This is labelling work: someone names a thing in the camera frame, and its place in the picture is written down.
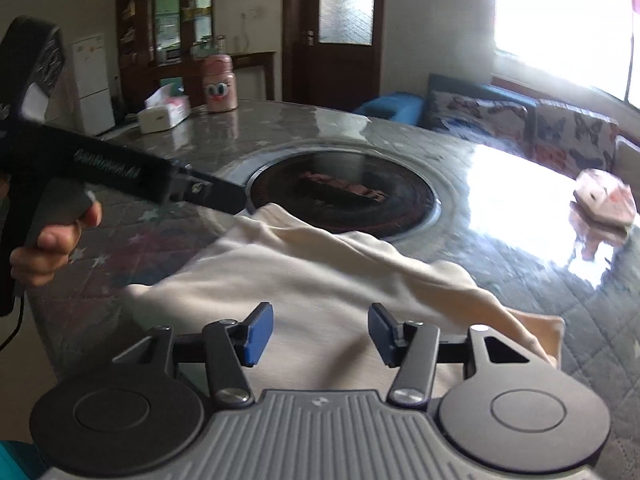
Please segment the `left hand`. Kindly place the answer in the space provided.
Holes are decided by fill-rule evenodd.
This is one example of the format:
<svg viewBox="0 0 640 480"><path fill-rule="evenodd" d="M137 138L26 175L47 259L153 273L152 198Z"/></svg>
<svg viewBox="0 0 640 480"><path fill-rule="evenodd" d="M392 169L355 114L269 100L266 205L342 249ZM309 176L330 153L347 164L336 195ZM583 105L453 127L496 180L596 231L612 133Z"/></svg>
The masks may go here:
<svg viewBox="0 0 640 480"><path fill-rule="evenodd" d="M34 247L20 247L10 257L11 275L22 285L40 287L53 280L55 272L70 261L83 229L92 229L102 220L102 205L94 203L69 226L46 226Z"/></svg>

